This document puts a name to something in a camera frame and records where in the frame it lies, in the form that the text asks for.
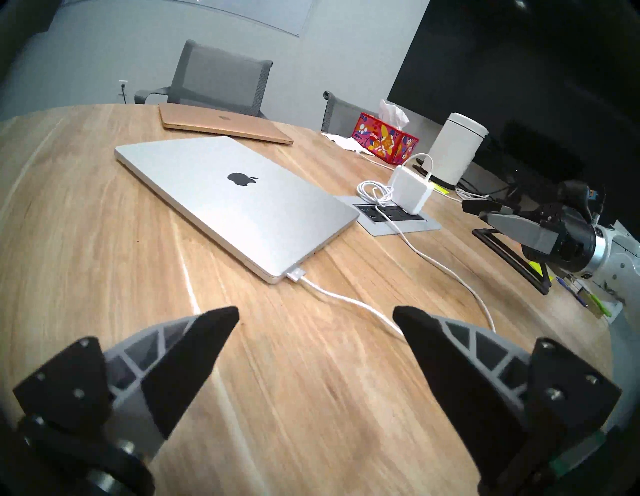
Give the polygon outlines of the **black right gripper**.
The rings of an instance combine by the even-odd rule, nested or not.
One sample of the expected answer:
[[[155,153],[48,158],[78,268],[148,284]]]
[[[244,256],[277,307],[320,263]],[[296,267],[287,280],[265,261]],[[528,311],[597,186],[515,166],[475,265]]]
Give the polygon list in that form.
[[[521,210],[520,216],[514,214],[512,207],[488,199],[463,200],[461,207],[464,213],[479,216],[520,243],[528,261],[578,273],[595,253],[597,235],[591,220],[571,206],[547,203],[535,210]]]

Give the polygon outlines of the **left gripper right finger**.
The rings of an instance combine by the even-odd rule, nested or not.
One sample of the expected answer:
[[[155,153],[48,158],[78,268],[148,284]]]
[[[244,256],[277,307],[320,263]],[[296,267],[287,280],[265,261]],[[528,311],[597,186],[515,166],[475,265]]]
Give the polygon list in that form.
[[[544,495],[566,478],[563,455],[602,433],[622,390],[559,341],[533,350],[489,329],[397,306],[431,393],[478,469],[479,495]]]

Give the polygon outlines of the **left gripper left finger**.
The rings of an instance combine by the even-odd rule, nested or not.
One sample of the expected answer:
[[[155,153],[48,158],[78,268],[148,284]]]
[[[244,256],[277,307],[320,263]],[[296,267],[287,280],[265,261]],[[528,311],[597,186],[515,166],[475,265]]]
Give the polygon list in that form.
[[[158,451],[190,407],[239,322],[236,306],[142,329],[103,351],[73,342],[13,389],[26,416],[65,433]]]

